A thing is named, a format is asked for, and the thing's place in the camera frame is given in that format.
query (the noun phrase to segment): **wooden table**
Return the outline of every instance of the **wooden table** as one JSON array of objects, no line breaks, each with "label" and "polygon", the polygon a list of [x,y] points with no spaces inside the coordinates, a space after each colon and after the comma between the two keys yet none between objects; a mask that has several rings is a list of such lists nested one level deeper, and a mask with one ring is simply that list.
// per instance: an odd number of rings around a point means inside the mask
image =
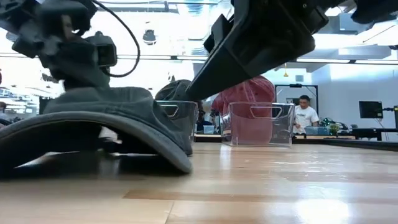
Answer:
[{"label": "wooden table", "polygon": [[396,152],[194,149],[195,171],[180,177],[161,160],[153,168],[92,154],[43,158],[0,183],[1,223],[398,223]]}]

